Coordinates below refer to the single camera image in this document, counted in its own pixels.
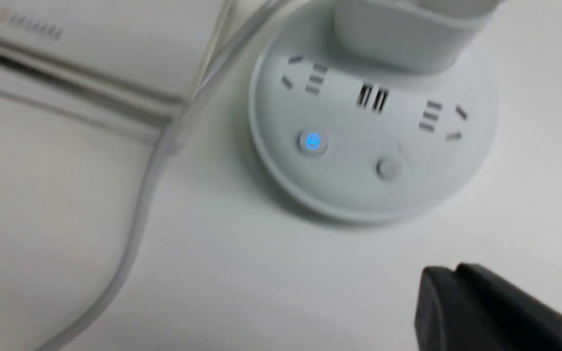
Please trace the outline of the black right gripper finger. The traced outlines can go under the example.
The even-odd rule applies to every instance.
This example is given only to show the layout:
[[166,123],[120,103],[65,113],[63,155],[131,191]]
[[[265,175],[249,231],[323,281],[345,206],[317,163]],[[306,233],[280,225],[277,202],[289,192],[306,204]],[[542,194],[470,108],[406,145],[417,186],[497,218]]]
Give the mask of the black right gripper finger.
[[478,264],[421,272],[420,351],[562,351],[562,314]]

